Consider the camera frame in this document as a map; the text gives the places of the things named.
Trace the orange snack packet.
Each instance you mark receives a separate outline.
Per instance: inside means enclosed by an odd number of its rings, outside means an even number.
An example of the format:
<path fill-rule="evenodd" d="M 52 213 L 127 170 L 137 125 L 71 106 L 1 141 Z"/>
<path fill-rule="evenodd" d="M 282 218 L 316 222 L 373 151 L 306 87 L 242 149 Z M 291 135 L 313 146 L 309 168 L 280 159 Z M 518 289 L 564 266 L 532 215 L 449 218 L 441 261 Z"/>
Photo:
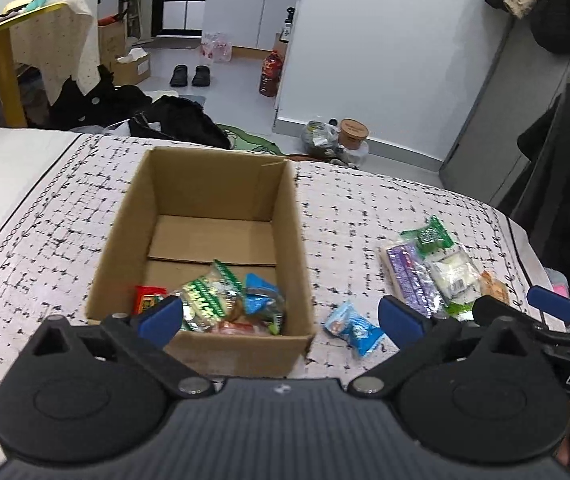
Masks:
<path fill-rule="evenodd" d="M 480 274 L 480 288 L 482 296 L 490 296 L 503 304 L 509 304 L 509 293 L 506 285 L 494 278 L 490 272 L 483 271 Z"/>

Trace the blue snack packet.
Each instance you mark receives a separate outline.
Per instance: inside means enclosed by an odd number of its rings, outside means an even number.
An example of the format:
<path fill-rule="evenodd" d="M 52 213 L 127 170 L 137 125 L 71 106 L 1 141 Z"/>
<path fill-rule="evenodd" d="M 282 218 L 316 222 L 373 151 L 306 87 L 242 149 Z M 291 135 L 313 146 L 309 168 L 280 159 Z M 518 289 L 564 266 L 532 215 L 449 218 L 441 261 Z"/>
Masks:
<path fill-rule="evenodd" d="M 371 354 L 384 339 L 384 331 L 370 322 L 350 302 L 340 304 L 323 325 L 329 335 L 346 342 L 359 358 Z"/>

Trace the red snack packet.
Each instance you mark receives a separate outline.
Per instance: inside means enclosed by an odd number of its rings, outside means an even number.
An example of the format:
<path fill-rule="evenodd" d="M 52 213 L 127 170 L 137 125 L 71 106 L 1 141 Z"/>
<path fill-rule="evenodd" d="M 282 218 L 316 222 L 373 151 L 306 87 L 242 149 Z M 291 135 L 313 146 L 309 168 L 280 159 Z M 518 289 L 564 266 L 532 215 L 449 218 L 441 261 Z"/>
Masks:
<path fill-rule="evenodd" d="M 166 289 L 157 286 L 140 286 L 135 287 L 135 301 L 133 314 L 140 315 L 152 307 L 166 296 Z"/>

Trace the purple snack packet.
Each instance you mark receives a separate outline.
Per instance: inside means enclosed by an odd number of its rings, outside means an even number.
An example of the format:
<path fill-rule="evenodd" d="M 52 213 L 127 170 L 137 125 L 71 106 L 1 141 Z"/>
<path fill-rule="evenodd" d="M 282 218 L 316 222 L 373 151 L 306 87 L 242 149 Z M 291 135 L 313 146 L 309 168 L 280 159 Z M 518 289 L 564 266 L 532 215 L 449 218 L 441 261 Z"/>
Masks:
<path fill-rule="evenodd" d="M 445 302 L 414 243 L 379 248 L 393 295 L 426 318 L 446 318 Z"/>

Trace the green silver snack packet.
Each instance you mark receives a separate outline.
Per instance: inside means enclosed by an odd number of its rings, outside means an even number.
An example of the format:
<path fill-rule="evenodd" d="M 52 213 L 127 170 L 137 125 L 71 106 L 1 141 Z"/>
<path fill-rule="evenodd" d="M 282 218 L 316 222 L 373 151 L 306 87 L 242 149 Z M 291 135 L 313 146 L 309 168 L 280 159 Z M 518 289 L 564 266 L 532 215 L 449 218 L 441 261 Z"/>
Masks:
<path fill-rule="evenodd" d="M 174 295 L 183 306 L 182 330 L 207 333 L 242 313 L 244 285 L 225 263 L 214 260 L 205 274 L 182 285 Z"/>

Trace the patterned bed cover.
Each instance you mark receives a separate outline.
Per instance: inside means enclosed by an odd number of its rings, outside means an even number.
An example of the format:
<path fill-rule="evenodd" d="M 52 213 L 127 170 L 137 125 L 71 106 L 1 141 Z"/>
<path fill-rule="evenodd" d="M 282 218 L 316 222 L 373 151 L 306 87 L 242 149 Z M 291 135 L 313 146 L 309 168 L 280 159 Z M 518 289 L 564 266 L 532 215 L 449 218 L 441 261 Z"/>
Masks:
<path fill-rule="evenodd" d="M 83 320 L 99 254 L 149 149 L 147 141 L 72 136 L 9 217 L 0 231 L 0 378 L 47 315 Z M 317 322 L 344 302 L 373 318 L 390 292 L 379 246 L 430 217 L 506 285 L 515 307 L 526 306 L 540 277 L 519 229 L 473 198 L 321 162 L 297 162 L 294 184 Z"/>

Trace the brown lidded jar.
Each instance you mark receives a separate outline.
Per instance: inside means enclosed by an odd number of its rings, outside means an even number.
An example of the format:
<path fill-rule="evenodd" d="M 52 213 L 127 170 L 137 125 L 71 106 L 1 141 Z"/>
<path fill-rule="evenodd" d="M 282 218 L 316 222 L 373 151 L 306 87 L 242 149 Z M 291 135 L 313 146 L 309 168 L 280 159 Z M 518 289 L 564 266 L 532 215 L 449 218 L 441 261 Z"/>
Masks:
<path fill-rule="evenodd" d="M 339 142 L 347 150 L 358 150 L 369 134 L 366 125 L 355 119 L 344 118 L 339 123 Z"/>

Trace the green floor rug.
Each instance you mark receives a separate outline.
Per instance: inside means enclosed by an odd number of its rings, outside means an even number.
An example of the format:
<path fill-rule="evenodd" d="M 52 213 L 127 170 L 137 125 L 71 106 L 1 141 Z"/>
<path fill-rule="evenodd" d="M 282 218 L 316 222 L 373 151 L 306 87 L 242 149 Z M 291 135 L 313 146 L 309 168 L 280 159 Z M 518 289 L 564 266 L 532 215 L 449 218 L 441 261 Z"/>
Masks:
<path fill-rule="evenodd" d="M 235 151 L 284 156 L 279 147 L 268 139 L 234 126 L 218 124 L 218 127 L 227 135 L 227 139 L 230 140 L 230 147 Z"/>

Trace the left black slipper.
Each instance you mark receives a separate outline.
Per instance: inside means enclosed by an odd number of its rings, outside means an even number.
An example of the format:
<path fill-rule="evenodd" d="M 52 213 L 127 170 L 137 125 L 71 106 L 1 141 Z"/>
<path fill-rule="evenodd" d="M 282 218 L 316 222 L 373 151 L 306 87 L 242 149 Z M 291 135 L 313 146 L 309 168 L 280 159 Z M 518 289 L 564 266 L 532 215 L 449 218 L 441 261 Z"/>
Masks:
<path fill-rule="evenodd" d="M 184 64 L 178 64 L 174 67 L 170 78 L 171 88 L 185 88 L 188 86 L 188 67 Z"/>

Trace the black slipper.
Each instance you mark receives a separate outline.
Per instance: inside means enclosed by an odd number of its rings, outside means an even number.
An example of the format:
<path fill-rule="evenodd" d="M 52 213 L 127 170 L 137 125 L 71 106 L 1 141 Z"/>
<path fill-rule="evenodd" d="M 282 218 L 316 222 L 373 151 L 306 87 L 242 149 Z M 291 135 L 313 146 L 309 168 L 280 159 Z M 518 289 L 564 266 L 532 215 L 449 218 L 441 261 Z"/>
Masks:
<path fill-rule="evenodd" d="M 178 64 L 174 67 L 170 78 L 171 88 L 185 88 L 188 86 L 188 67 L 184 64 Z"/>
<path fill-rule="evenodd" d="M 208 66 L 198 65 L 192 80 L 192 86 L 197 88 L 207 88 L 211 84 L 211 70 Z"/>

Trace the open cardboard box with paper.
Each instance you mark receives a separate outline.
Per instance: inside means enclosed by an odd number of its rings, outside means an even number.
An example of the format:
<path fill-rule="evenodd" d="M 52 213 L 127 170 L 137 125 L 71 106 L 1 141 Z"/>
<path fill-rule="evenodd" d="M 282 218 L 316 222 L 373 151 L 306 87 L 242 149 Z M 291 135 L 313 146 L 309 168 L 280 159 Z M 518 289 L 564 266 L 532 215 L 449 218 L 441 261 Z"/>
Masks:
<path fill-rule="evenodd" d="M 111 65 L 114 84 L 139 84 L 150 76 L 150 55 L 144 48 L 132 48 L 128 54 L 119 56 Z"/>

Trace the red oil bottle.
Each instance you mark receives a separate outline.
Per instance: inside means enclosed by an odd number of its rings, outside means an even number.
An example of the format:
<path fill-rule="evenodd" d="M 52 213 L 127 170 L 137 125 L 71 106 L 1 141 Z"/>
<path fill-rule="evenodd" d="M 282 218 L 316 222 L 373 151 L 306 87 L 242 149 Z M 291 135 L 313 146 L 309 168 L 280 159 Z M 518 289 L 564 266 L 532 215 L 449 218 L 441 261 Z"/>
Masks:
<path fill-rule="evenodd" d="M 273 50 L 264 58 L 259 84 L 259 92 L 262 96 L 267 96 L 268 98 L 276 96 L 283 66 L 284 60 L 276 50 Z"/>

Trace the pink white plastic bag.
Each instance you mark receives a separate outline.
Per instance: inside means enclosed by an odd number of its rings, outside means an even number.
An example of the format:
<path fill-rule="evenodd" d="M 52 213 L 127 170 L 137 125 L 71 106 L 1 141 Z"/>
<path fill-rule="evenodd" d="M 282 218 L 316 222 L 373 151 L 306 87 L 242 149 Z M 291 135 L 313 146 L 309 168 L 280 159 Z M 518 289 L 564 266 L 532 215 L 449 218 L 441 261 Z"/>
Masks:
<path fill-rule="evenodd" d="M 203 32 L 200 53 L 207 65 L 228 63 L 232 60 L 233 46 L 222 32 Z"/>

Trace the yellow round table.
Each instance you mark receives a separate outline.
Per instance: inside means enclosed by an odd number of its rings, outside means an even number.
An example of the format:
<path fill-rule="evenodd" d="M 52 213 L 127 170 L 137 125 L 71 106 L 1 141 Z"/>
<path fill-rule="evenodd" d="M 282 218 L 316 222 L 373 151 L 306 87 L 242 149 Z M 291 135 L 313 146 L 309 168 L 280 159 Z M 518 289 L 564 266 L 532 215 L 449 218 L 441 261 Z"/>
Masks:
<path fill-rule="evenodd" d="M 35 20 L 42 14 L 58 12 L 65 3 L 53 3 L 38 10 L 20 13 L 0 23 L 0 104 L 8 128 L 26 128 L 27 119 L 21 103 L 18 77 L 14 67 L 10 30 L 23 22 Z"/>

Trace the white kitchen cabinet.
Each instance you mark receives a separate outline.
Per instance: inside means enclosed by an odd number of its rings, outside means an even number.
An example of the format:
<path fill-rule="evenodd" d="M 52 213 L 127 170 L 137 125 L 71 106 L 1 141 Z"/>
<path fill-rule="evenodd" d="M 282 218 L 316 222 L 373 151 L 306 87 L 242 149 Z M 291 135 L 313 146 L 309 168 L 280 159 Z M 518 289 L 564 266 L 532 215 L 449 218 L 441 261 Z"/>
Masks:
<path fill-rule="evenodd" d="M 238 48 L 271 50 L 284 27 L 287 9 L 300 0 L 206 0 L 204 35 L 222 34 Z"/>

